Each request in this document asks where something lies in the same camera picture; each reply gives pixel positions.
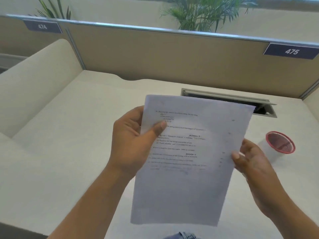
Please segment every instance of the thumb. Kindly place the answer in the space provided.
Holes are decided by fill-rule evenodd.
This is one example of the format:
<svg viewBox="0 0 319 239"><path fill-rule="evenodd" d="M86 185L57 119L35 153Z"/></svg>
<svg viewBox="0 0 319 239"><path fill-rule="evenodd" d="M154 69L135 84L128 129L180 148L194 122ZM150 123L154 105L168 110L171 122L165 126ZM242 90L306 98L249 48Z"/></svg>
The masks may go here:
<svg viewBox="0 0 319 239"><path fill-rule="evenodd" d="M238 152L232 152L232 160L235 163L235 168L239 172L246 174L249 163L245 156L239 154Z"/></svg>
<svg viewBox="0 0 319 239"><path fill-rule="evenodd" d="M167 126L166 121L156 123L150 130L141 136L141 138L152 146L157 137L165 130Z"/></svg>

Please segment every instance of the fingernail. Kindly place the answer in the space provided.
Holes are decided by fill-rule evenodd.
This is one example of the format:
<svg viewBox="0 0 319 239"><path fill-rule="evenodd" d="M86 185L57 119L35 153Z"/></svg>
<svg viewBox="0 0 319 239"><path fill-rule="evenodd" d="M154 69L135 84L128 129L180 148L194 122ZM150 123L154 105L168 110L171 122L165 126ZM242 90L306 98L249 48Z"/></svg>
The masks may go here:
<svg viewBox="0 0 319 239"><path fill-rule="evenodd" d="M238 152L232 152L234 159L239 159L239 153Z"/></svg>
<svg viewBox="0 0 319 239"><path fill-rule="evenodd" d="M161 128L164 130L164 129L166 128L166 126L167 126L166 121L162 121L162 122L160 123L160 126L161 126Z"/></svg>

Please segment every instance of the pen holder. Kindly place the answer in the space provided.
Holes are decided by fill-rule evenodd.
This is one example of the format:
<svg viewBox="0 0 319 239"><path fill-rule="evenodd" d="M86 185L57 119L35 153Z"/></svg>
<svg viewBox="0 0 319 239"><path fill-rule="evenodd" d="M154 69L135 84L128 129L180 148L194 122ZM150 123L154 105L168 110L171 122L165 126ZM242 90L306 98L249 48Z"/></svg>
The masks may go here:
<svg viewBox="0 0 319 239"><path fill-rule="evenodd" d="M274 163L285 154L291 154L296 150L293 141L281 132L271 131L266 134L258 146L265 153L270 163Z"/></svg>

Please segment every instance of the number sign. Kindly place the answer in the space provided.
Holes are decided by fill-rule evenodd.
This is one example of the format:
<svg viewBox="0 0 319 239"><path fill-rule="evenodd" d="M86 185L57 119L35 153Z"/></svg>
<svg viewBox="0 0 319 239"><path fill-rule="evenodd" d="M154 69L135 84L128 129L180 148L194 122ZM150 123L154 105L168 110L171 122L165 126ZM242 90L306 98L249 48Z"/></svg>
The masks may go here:
<svg viewBox="0 0 319 239"><path fill-rule="evenodd" d="M62 33L61 28L56 22L23 20L26 27L31 31L48 32L48 33Z"/></svg>
<svg viewBox="0 0 319 239"><path fill-rule="evenodd" d="M319 53L319 47L293 46L286 44L270 43L264 52L265 55L283 56L290 58L299 58L313 60Z"/></svg>

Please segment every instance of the hand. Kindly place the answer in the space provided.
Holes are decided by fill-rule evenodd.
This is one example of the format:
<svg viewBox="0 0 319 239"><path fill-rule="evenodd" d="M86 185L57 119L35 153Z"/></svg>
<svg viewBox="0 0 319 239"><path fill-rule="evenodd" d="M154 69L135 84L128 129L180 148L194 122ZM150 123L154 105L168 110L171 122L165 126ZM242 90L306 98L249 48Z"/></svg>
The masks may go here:
<svg viewBox="0 0 319 239"><path fill-rule="evenodd" d="M267 157L256 144L244 139L240 152L244 156L232 153L235 168L245 176L258 208L270 218L290 199Z"/></svg>
<svg viewBox="0 0 319 239"><path fill-rule="evenodd" d="M136 107L114 122L108 166L132 179L145 163L151 146L167 124L161 121L140 135L144 106Z"/></svg>

